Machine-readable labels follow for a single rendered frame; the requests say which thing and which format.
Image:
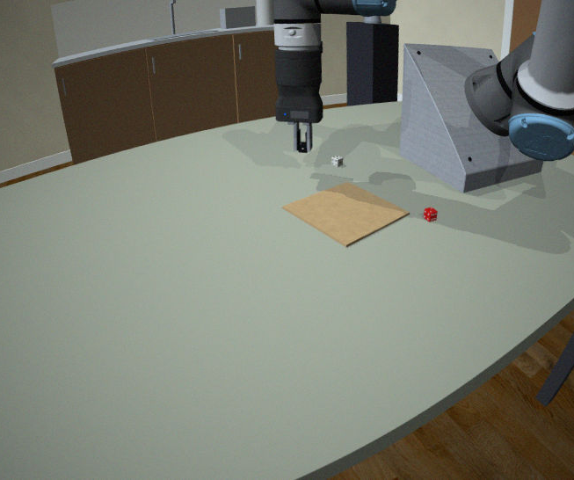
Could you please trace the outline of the red die with white pips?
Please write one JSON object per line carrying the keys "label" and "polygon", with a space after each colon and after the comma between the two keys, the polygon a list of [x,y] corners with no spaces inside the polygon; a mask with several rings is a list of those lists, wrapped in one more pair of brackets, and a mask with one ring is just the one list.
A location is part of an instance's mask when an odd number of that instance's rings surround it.
{"label": "red die with white pips", "polygon": [[438,213],[438,211],[436,211],[432,207],[425,208],[424,218],[429,222],[436,221],[437,213]]}

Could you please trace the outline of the tan mat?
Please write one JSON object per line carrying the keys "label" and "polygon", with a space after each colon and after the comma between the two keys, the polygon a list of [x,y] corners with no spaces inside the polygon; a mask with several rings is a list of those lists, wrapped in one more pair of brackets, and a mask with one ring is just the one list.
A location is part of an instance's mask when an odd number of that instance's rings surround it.
{"label": "tan mat", "polygon": [[282,208],[344,247],[355,244],[410,214],[349,182]]}

